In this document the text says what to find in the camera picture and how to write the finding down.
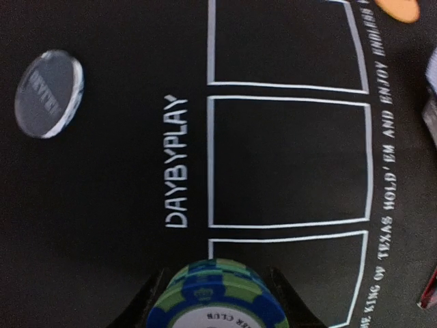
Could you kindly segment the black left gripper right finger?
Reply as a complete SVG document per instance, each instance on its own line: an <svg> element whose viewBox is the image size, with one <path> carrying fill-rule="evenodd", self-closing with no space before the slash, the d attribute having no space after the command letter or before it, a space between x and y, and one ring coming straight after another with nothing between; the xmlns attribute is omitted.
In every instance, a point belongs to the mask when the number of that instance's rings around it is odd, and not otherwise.
<svg viewBox="0 0 437 328"><path fill-rule="evenodd" d="M307 307L286 276L276 267L269 267L269 288L281 304L290 327L327 328Z"/></svg>

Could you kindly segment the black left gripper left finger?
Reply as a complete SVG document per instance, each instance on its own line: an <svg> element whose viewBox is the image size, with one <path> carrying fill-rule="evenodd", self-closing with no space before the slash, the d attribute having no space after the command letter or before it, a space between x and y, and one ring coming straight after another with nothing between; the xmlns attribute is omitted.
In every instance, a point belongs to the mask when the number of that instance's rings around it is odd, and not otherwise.
<svg viewBox="0 0 437 328"><path fill-rule="evenodd" d="M146 327L148 314L161 294L164 293L170 279L171 273L168 268L153 272L128 306L107 327Z"/></svg>

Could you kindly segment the orange big blind button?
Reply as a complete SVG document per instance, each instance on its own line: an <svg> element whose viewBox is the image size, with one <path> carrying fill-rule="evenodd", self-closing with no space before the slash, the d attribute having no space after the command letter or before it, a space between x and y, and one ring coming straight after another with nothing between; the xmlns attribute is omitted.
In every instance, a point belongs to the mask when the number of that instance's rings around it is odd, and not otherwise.
<svg viewBox="0 0 437 328"><path fill-rule="evenodd" d="M415 23L420 17L417 0L375 0L376 5L391 18L402 23Z"/></svg>

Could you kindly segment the blue playing card deck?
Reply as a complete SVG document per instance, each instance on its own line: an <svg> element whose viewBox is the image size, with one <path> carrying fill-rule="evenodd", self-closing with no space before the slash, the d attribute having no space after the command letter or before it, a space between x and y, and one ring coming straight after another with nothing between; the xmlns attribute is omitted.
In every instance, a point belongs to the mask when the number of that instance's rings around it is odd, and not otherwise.
<svg viewBox="0 0 437 328"><path fill-rule="evenodd" d="M437 108L436 108L436 84L437 84L437 49L434 49L425 71L429 98L422 111L423 121L431 135L434 145L437 146Z"/></svg>

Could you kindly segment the clear acrylic dealer button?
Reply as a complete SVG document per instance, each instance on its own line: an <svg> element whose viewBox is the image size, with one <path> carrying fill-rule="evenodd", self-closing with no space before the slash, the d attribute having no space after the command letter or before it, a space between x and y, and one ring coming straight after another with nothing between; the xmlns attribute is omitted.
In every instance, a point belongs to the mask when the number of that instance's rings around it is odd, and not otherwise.
<svg viewBox="0 0 437 328"><path fill-rule="evenodd" d="M64 130L81 103L85 76L75 57L51 49L23 73L14 97L14 114L24 134L49 139Z"/></svg>

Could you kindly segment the green blue poker chip stack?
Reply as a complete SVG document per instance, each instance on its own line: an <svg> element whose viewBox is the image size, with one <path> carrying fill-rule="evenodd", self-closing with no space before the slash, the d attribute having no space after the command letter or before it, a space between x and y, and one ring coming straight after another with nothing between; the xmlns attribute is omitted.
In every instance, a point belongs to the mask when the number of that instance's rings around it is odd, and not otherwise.
<svg viewBox="0 0 437 328"><path fill-rule="evenodd" d="M150 310L146 327L289 327L264 280L228 259L183 267Z"/></svg>

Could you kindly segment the red triangular all-in marker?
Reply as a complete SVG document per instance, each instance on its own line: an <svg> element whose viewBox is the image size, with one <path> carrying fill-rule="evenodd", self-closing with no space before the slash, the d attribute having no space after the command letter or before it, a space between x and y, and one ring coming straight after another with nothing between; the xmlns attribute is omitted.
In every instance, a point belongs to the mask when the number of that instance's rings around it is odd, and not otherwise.
<svg viewBox="0 0 437 328"><path fill-rule="evenodd" d="M436 305L436 276L437 269L434 269L432 276L430 277L417 305L424 310L430 309Z"/></svg>

